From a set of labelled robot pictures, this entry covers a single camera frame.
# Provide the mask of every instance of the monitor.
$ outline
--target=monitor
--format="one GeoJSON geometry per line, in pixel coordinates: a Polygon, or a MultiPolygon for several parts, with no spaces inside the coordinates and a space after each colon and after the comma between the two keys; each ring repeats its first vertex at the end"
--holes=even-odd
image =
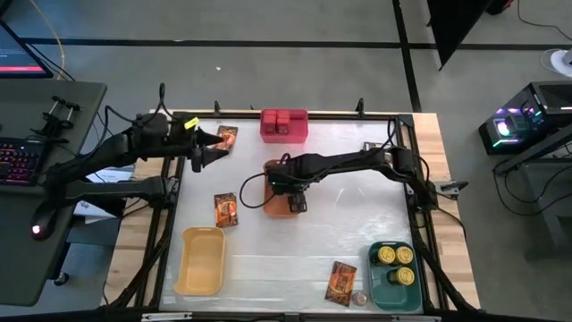
{"type": "Polygon", "coordinates": [[[39,58],[0,20],[0,79],[53,76],[39,58]]]}

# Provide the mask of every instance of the red container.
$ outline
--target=red container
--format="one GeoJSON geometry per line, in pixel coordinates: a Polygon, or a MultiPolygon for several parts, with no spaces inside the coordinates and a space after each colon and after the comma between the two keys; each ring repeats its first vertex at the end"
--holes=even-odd
{"type": "Polygon", "coordinates": [[[260,115],[260,136],[265,143],[306,142],[307,111],[287,109],[263,110],[260,115]]]}

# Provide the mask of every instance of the can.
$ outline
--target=can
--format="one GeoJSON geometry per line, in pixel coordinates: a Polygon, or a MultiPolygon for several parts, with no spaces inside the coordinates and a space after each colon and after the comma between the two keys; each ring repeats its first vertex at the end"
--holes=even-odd
{"type": "Polygon", "coordinates": [[[382,246],[372,255],[372,263],[376,266],[390,265],[395,261],[395,250],[390,246],[382,246]]]}
{"type": "Polygon", "coordinates": [[[398,265],[407,265],[413,260],[413,250],[408,246],[399,246],[395,251],[395,261],[398,265]]]}
{"type": "Polygon", "coordinates": [[[387,272],[387,280],[394,285],[409,286],[415,282],[415,273],[409,267],[400,267],[387,272]]]}

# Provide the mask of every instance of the rgb keyboard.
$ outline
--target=rgb keyboard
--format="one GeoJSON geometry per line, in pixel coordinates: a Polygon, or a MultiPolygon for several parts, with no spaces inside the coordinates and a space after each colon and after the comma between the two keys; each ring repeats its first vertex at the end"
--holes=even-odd
{"type": "Polygon", "coordinates": [[[45,152],[39,140],[0,138],[0,184],[34,185],[45,152]]]}

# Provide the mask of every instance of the computer mouse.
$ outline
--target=computer mouse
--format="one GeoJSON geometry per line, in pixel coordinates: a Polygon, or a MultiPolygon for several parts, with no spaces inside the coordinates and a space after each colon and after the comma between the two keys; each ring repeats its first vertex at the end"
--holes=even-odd
{"type": "Polygon", "coordinates": [[[52,235],[55,228],[55,210],[40,206],[34,212],[29,231],[33,239],[43,241],[52,235]]]}

